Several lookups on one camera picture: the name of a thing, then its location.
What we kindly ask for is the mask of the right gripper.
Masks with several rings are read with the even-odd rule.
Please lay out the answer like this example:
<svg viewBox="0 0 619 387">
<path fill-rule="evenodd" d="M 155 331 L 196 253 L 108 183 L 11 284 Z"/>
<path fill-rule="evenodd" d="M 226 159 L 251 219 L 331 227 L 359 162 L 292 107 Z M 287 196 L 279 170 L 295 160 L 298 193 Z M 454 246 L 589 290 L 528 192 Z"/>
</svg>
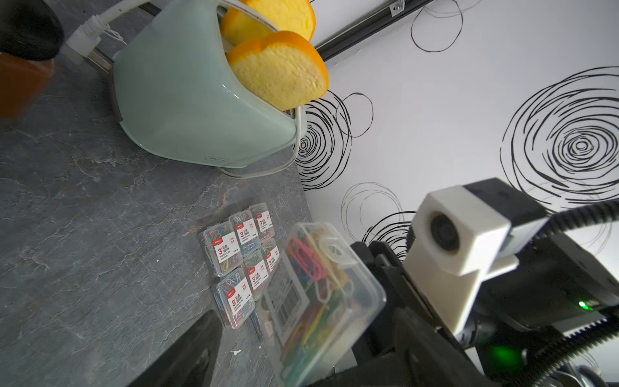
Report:
<svg viewBox="0 0 619 387">
<path fill-rule="evenodd" d="M 325 377 L 318 386 L 406 386 L 394 344 L 394 314 L 400 308 L 413 311 L 464 354 L 386 243 L 356 242 L 351 247 L 385 290 L 386 305 L 353 345 L 355 365 Z"/>
</svg>

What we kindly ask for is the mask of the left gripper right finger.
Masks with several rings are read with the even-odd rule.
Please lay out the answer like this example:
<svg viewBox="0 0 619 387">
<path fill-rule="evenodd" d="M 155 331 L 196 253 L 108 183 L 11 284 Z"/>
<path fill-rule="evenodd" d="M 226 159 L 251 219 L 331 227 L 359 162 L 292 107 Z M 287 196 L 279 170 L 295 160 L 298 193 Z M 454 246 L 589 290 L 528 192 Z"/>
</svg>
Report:
<svg viewBox="0 0 619 387">
<path fill-rule="evenodd" d="M 406 386 L 496 386 L 410 309 L 394 314 L 394 344 Z"/>
</svg>

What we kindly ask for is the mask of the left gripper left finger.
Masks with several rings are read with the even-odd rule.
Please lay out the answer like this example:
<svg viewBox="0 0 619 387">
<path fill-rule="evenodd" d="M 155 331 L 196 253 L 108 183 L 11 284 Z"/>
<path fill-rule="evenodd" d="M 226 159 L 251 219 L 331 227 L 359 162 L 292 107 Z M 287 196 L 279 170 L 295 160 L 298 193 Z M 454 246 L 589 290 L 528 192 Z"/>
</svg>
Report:
<svg viewBox="0 0 619 387">
<path fill-rule="evenodd" d="M 218 313 L 206 311 L 129 386 L 209 386 L 222 333 Z"/>
</svg>

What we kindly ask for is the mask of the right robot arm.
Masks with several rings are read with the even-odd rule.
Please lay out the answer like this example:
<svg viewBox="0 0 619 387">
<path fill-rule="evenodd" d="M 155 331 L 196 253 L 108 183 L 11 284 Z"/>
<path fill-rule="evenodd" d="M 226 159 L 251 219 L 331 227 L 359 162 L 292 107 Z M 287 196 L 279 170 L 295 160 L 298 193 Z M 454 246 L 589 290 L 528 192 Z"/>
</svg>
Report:
<svg viewBox="0 0 619 387">
<path fill-rule="evenodd" d="M 618 282 L 569 232 L 616 222 L 615 200 L 549 214 L 510 188 L 426 196 L 402 237 L 359 253 L 387 293 L 322 386 L 538 386 L 618 335 Z"/>
</svg>

